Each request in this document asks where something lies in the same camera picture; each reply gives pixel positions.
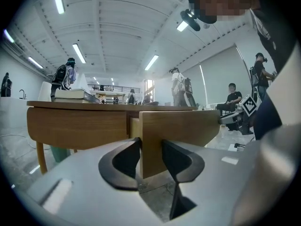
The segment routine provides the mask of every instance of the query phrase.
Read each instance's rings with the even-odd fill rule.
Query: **table leg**
[[[39,161],[41,173],[45,174],[47,172],[47,166],[46,166],[45,155],[44,155],[44,145],[41,142],[37,142],[37,155],[38,155],[38,161]]]

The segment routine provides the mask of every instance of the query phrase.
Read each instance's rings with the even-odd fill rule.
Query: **man sitting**
[[[239,103],[242,99],[242,95],[239,91],[235,91],[236,85],[234,83],[229,84],[229,95],[227,98],[227,102],[224,104],[218,104],[216,106],[217,110],[220,110],[221,116],[222,111],[235,111],[235,105]]]

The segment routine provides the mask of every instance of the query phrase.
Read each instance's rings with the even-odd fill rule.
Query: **person wearing backpack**
[[[257,89],[261,101],[265,99],[266,91],[267,88],[269,87],[268,81],[273,81],[275,79],[275,76],[273,74],[266,72],[265,68],[263,67],[262,63],[267,61],[268,60],[264,58],[262,53],[256,54],[256,62],[254,65],[254,69],[256,71],[256,75],[258,78]]]
[[[51,101],[55,101],[55,92],[57,89],[68,90],[70,85],[76,80],[76,72],[74,70],[75,59],[69,58],[65,65],[60,66],[54,74],[51,81]]]
[[[131,89],[131,92],[127,96],[127,104],[128,105],[134,105],[136,100],[136,94],[134,89]]]
[[[187,106],[187,103],[185,101],[185,84],[184,81],[186,77],[184,77],[178,68],[173,68],[169,71],[172,76],[172,87],[171,87],[171,93],[174,97],[174,106]]]

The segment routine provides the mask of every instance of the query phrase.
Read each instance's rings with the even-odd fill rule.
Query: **book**
[[[55,92],[55,102],[71,102],[71,103],[99,103],[99,99],[90,95],[82,89],[60,90]]]
[[[55,102],[67,102],[67,103],[95,103],[95,102],[90,102],[84,99],[60,99],[60,98],[55,98]]]

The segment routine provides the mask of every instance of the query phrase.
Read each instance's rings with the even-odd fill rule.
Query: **black t-shirt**
[[[287,21],[287,18],[295,19],[295,17],[286,17],[287,14],[284,15],[282,12],[289,13],[294,8],[298,8],[298,5],[297,0],[291,0],[290,3],[279,2],[278,4],[275,1],[281,0],[259,0],[261,8],[254,9],[253,12],[269,32],[269,40],[260,32],[258,35],[262,45],[273,59],[277,73],[280,73],[297,41],[295,32]]]
[[[261,61],[256,61],[254,65],[254,69],[257,73],[258,79],[259,79],[259,86],[263,87],[269,87],[269,82],[267,77],[262,73],[262,70],[264,69],[263,64]]]
[[[236,100],[238,97],[242,97],[241,93],[239,91],[235,91],[234,93],[231,93],[228,95],[227,101]]]

